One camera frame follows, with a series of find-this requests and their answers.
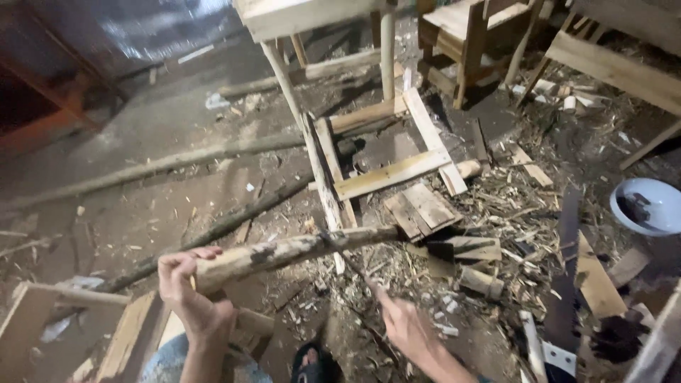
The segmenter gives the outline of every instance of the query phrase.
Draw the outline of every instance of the plastic bowl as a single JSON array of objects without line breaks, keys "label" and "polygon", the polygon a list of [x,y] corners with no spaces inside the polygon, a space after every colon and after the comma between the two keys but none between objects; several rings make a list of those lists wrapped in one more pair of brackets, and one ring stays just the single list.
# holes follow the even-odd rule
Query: plastic bowl
[{"label": "plastic bowl", "polygon": [[[618,198],[632,198],[635,193],[650,201],[650,205],[645,206],[650,215],[646,221],[632,221],[617,202]],[[623,181],[610,194],[610,209],[622,225],[637,233],[648,236],[681,233],[681,191],[662,181],[647,178]]]}]

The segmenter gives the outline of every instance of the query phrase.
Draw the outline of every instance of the hand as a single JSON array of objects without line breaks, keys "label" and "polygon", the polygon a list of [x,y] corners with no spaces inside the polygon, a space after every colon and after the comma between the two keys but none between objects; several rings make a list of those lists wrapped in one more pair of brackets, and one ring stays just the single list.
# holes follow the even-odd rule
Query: hand
[{"label": "hand", "polygon": [[432,325],[413,303],[402,299],[391,299],[385,290],[372,281],[367,281],[378,301],[383,306],[383,321],[388,339],[407,358],[421,369],[442,353],[444,347],[432,329]]},{"label": "hand", "polygon": [[212,260],[218,254],[222,249],[212,246],[160,257],[159,292],[185,326],[190,347],[210,346],[226,351],[237,310],[228,300],[211,302],[194,291],[189,281],[196,273],[196,258]]}]

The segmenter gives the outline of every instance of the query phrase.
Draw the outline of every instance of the left hand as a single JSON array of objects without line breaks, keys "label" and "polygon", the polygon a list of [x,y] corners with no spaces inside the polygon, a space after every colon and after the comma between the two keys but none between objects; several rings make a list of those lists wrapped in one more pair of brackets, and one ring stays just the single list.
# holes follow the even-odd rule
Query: left hand
[{"label": "left hand", "polygon": [[229,336],[236,325],[237,310],[228,300],[211,302],[194,291],[189,278],[196,273],[196,258],[215,259],[222,254],[218,246],[198,247],[159,258],[161,299],[185,326],[190,347],[218,347],[227,350]]}]

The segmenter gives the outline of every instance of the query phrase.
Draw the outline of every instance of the white bowl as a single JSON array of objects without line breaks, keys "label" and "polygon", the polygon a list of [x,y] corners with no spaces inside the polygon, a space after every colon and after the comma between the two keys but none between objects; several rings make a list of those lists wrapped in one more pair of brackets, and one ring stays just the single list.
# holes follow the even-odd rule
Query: white bowl
[{"label": "white bowl", "polygon": [[[638,193],[650,201],[645,210],[650,218],[644,222],[629,219],[617,198]],[[610,194],[610,209],[620,223],[633,231],[649,236],[669,236],[681,233],[681,191],[655,179],[636,178],[624,180]]]}]

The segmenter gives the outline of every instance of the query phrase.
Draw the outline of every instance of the concrete floor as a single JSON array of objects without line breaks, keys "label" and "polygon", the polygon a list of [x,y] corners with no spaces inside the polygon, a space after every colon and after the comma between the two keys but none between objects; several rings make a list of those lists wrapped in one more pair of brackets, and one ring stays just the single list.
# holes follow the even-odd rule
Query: concrete floor
[{"label": "concrete floor", "polygon": [[[405,67],[412,68],[416,84],[419,78],[415,64],[420,53],[416,47],[415,19],[410,12],[400,12],[397,34],[401,39],[396,43],[396,56]],[[368,31],[367,20],[358,20],[304,33],[302,39],[310,61],[318,62],[370,46]],[[261,48],[252,43],[247,33],[240,37],[180,68],[171,69],[153,87],[145,85],[146,76],[130,80],[126,86],[136,89],[135,97],[100,133],[80,132],[2,164],[0,196],[3,199],[28,196],[216,142],[295,132],[294,119],[279,91],[232,100],[232,106],[242,115],[233,113],[230,107],[206,109],[206,98],[220,86],[273,75]],[[287,52],[294,57],[291,46]],[[382,91],[377,68],[360,78],[365,80],[360,86],[346,90],[328,84],[301,87],[304,109],[320,117],[380,102]],[[452,100],[439,99],[437,94],[427,97],[426,101],[435,107],[431,115],[437,120],[443,141],[455,161],[473,156],[468,125],[473,117],[480,119],[492,146],[516,131],[516,118],[507,112],[507,105],[498,93],[483,98],[466,112],[452,110]],[[445,107],[440,110],[439,104]],[[413,147],[424,150],[411,122],[400,123],[378,137],[364,138],[366,148],[353,159],[364,169],[408,157],[413,154]],[[73,275],[97,273],[107,278],[123,274],[138,260],[175,248],[201,232],[211,224],[211,217],[249,202],[253,196],[246,190],[248,183],[257,185],[264,180],[263,194],[266,194],[307,168],[305,151],[290,149],[200,164],[82,198],[37,206],[31,211],[39,214],[36,232],[40,236],[63,234],[63,237],[49,249],[38,249],[35,262],[31,251],[25,251],[0,264],[1,306],[7,306],[20,280],[53,284]],[[370,204],[367,198],[360,198],[360,225],[377,224],[379,216],[375,211],[380,199],[379,196]],[[82,216],[76,215],[78,206],[85,208]],[[310,217],[323,221],[316,192],[304,191],[258,217],[248,243],[267,241],[274,235],[281,239],[301,234],[303,222]],[[9,228],[10,222],[4,221],[2,228]],[[232,241],[227,237],[219,244],[227,247]],[[271,309],[267,292],[297,280],[300,273],[301,270],[291,267],[276,274],[255,275],[241,281],[238,287],[229,289],[228,286],[228,291],[233,292],[229,295],[240,305],[266,311]],[[149,278],[134,286],[131,292],[139,294],[156,283],[155,278]],[[90,313],[82,326],[72,325],[59,341],[40,346],[43,357],[29,381],[63,382],[93,350],[101,353],[108,344],[108,337],[103,335],[115,330],[119,311]],[[4,317],[6,311],[0,313],[0,317]],[[311,320],[306,325],[309,331],[314,323]],[[503,348],[494,347],[501,342],[500,337],[493,325],[473,321],[460,338],[452,341],[452,346],[461,350],[462,358],[475,371],[485,373],[496,382],[510,381],[505,376],[506,366],[498,362],[505,360]],[[300,344],[279,321],[276,336],[262,361],[275,381],[287,380],[288,360]]]}]

